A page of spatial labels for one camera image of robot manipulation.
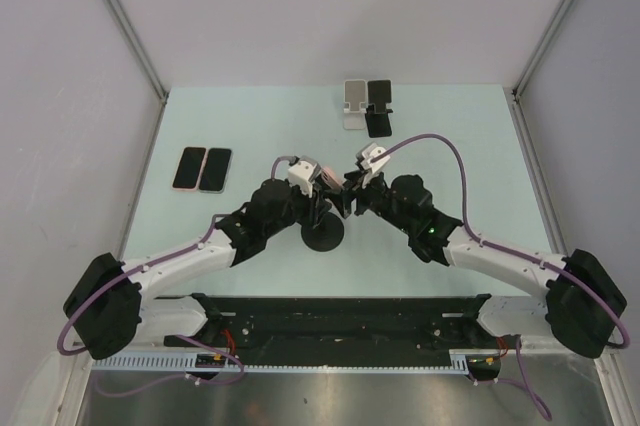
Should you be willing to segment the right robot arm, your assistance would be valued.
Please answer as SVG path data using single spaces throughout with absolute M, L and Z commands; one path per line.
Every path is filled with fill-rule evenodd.
M 352 171 L 343 187 L 356 215 L 370 211 L 402 231 L 421 261 L 476 271 L 543 300 L 551 334 L 572 352 L 595 359 L 615 345 L 627 301 L 592 253 L 527 252 L 486 239 L 439 211 L 418 175 L 387 183 L 383 175 Z

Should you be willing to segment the black rectangular phone stand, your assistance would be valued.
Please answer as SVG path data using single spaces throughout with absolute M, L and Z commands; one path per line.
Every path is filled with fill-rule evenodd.
M 389 79 L 372 80 L 367 83 L 368 104 L 365 121 L 370 138 L 390 137 L 392 128 L 389 115 L 393 110 L 392 82 Z

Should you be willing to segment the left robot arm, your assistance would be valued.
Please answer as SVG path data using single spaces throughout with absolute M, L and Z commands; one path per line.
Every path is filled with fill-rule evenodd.
M 134 342 L 187 335 L 197 344 L 214 343 L 220 320 L 195 299 L 160 301 L 166 291 L 201 275 L 234 267 L 265 250 L 268 241 L 299 223 L 315 226 L 331 205 L 325 188 L 268 179 L 238 210 L 213 217 L 192 244 L 156 256 L 118 261 L 110 253 L 92 260 L 64 303 L 67 322 L 57 340 L 64 356 L 88 352 L 106 359 Z M 82 345 L 65 346 L 70 331 Z

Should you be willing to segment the white phone stand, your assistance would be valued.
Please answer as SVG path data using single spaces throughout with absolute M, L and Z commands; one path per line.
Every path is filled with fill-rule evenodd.
M 344 82 L 343 127 L 346 130 L 364 130 L 367 108 L 367 82 L 362 79 Z

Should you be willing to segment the pink case phone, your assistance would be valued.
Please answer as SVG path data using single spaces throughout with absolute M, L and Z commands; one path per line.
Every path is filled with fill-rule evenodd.
M 173 181 L 175 190 L 194 190 L 200 178 L 207 150 L 204 147 L 186 147 L 181 154 Z

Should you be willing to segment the black phone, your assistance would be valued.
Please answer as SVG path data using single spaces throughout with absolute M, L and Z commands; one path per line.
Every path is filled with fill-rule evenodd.
M 231 149 L 209 149 L 199 180 L 198 190 L 207 193 L 221 193 L 226 184 L 231 158 Z

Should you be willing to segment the black round base stand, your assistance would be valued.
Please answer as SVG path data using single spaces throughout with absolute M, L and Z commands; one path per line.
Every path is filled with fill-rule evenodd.
M 316 252 L 329 252 L 343 241 L 345 228 L 342 219 L 331 210 L 319 226 L 301 226 L 301 238 L 304 244 Z

